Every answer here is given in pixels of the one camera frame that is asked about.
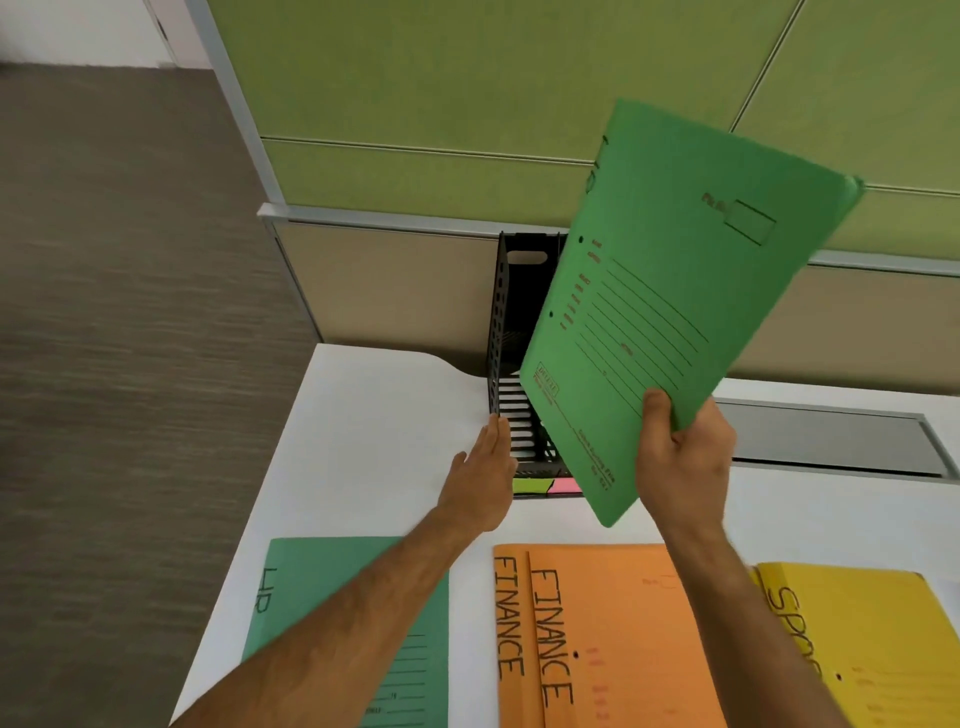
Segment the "left hand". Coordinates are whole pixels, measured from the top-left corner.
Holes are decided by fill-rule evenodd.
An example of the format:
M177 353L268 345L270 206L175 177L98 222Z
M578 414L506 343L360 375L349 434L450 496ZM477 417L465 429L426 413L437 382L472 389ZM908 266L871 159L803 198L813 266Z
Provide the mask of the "left hand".
M477 534L493 531L514 502L516 464L510 456L509 421L490 415L470 454L453 456L437 511Z

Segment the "desk file rack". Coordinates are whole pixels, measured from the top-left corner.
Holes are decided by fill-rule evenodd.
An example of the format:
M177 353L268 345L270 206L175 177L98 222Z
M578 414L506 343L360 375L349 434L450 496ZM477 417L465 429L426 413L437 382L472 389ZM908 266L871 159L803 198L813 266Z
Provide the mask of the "desk file rack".
M516 477L569 477L570 471L520 386L519 369L527 352L566 235L500 233L496 281L487 342L490 411L510 420Z

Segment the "gray carpet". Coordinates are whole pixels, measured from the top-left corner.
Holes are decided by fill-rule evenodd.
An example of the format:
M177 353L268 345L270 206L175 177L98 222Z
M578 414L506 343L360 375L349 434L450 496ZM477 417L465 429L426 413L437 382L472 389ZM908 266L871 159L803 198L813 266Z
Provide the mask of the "gray carpet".
M0 725L162 726L312 352L212 73L0 68Z

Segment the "yellow folder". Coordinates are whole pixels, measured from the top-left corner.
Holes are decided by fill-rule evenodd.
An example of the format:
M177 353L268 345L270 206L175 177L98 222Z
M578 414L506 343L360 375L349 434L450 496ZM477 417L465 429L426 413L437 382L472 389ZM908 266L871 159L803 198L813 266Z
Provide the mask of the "yellow folder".
M960 726L960 639L922 576L786 563L756 574L854 726Z

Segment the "teal folder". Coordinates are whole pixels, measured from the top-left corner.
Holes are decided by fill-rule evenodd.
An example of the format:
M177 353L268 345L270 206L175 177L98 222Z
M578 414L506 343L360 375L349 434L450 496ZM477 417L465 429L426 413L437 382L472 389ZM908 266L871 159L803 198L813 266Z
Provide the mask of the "teal folder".
M253 605L243 657L306 617L398 539L273 539ZM360 723L365 728L445 728L447 577L407 634Z
M597 518L636 500L648 387L692 421L863 192L854 177L619 101L520 370Z

